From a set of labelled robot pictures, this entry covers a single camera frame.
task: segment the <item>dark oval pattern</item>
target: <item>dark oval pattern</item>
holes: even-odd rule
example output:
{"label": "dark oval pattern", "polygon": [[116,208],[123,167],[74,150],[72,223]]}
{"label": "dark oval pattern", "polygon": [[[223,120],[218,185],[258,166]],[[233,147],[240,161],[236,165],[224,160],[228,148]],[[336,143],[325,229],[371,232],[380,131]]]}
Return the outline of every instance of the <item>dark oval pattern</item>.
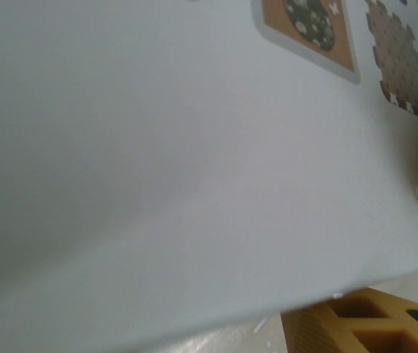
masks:
{"label": "dark oval pattern", "polygon": [[334,47],[334,29],[320,0],[284,0],[290,21],[308,42],[324,51]]}

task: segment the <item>green object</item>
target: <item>green object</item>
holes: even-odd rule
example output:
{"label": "green object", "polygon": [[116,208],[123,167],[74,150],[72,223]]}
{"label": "green object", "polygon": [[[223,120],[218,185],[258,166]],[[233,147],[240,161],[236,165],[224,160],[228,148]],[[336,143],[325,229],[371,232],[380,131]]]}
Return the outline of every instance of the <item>green object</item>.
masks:
{"label": "green object", "polygon": [[334,28],[320,0],[284,0],[297,32],[324,51],[334,47]]}

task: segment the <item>white floor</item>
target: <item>white floor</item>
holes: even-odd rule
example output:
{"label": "white floor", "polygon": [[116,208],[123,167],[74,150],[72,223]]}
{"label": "white floor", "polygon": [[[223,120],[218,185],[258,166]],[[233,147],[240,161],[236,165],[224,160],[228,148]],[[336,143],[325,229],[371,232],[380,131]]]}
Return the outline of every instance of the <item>white floor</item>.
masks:
{"label": "white floor", "polygon": [[[374,288],[418,302],[418,273]],[[226,327],[140,353],[286,353],[281,318],[275,315]]]}

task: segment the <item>tan plastic object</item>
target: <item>tan plastic object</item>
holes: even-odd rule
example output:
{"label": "tan plastic object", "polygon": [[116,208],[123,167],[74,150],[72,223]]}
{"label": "tan plastic object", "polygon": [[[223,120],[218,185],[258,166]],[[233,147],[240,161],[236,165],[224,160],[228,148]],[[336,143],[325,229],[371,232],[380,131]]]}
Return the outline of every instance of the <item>tan plastic object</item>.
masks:
{"label": "tan plastic object", "polygon": [[289,353],[418,353],[418,304],[365,289],[281,315]]}

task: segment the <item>white table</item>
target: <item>white table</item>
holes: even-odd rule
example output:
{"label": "white table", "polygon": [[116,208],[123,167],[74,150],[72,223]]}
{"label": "white table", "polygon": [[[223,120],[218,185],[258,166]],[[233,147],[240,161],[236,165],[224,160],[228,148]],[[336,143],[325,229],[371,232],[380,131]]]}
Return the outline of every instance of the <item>white table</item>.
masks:
{"label": "white table", "polygon": [[359,85],[248,0],[0,1],[0,352],[131,349],[418,269],[418,119],[347,4]]}

